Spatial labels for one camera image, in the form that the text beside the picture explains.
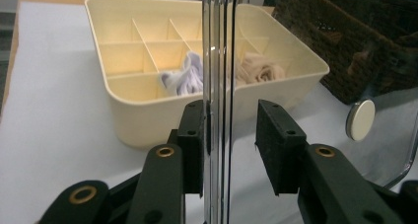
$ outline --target beige fabric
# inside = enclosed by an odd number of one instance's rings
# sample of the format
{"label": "beige fabric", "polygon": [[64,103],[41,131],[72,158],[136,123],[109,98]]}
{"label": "beige fabric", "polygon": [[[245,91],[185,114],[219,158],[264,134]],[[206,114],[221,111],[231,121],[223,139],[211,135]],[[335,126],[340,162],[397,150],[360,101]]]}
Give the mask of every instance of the beige fabric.
{"label": "beige fabric", "polygon": [[247,52],[237,67],[236,86],[262,83],[286,77],[284,69],[264,55]]}

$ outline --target storage box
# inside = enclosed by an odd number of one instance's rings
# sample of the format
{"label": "storage box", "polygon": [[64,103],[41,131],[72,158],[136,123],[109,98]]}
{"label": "storage box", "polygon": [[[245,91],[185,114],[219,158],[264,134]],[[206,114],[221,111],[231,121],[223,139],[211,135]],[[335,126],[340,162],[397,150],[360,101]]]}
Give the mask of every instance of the storage box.
{"label": "storage box", "polygon": [[321,83],[355,103],[418,87],[418,0],[277,0],[273,16],[330,66]]}
{"label": "storage box", "polygon": [[[202,56],[202,6],[179,0],[87,0],[114,127],[124,143],[141,148],[165,143],[184,106],[202,94],[168,96],[159,74],[179,70],[190,50]],[[280,62],[286,79],[244,85],[235,91],[235,122],[255,116],[257,100],[296,105],[328,66],[258,7],[236,15],[236,56],[263,54]]]}

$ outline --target beige organizer box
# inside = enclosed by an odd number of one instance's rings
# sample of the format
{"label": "beige organizer box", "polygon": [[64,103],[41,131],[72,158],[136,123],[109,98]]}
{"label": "beige organizer box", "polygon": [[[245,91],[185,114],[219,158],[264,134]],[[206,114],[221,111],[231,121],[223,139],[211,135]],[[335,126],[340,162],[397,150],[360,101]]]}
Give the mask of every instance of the beige organizer box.
{"label": "beige organizer box", "polygon": [[[150,148],[165,143],[178,128],[184,106],[201,94],[169,97],[159,82],[162,71],[179,70],[188,51],[202,56],[201,2],[179,0],[86,0],[110,99],[117,136]],[[259,98],[294,106],[328,66],[266,12],[242,5],[237,11],[237,52],[270,57],[287,78],[236,90],[238,120],[254,116]]]}

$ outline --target brown woven basket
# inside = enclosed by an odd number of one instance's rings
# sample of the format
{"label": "brown woven basket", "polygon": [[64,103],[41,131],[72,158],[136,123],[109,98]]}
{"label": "brown woven basket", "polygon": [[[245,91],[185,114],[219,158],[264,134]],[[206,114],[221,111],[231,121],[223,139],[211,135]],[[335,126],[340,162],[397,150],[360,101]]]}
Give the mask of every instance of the brown woven basket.
{"label": "brown woven basket", "polygon": [[380,0],[332,1],[277,0],[272,13],[328,63],[321,83],[344,104],[418,87],[416,10]]}

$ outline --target brass ring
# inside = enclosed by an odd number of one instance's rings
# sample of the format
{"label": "brass ring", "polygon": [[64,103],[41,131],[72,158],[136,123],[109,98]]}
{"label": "brass ring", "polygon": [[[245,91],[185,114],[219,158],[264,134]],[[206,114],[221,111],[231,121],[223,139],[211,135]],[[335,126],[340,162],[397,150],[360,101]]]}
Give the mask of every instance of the brass ring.
{"label": "brass ring", "polygon": [[335,152],[327,147],[317,147],[314,149],[314,151],[316,152],[316,154],[326,158],[331,158],[335,156]]}
{"label": "brass ring", "polygon": [[159,157],[170,157],[174,154],[174,149],[171,147],[163,147],[157,150],[157,156]]}
{"label": "brass ring", "polygon": [[[79,194],[82,191],[89,191],[90,193],[87,196],[84,196],[82,198],[78,198],[77,194]],[[85,203],[87,201],[89,201],[90,199],[92,199],[96,193],[98,192],[98,190],[95,187],[92,186],[83,186],[83,187],[79,187],[77,189],[75,189],[73,192],[71,192],[70,194],[70,202],[73,204],[81,204],[81,203]]]}

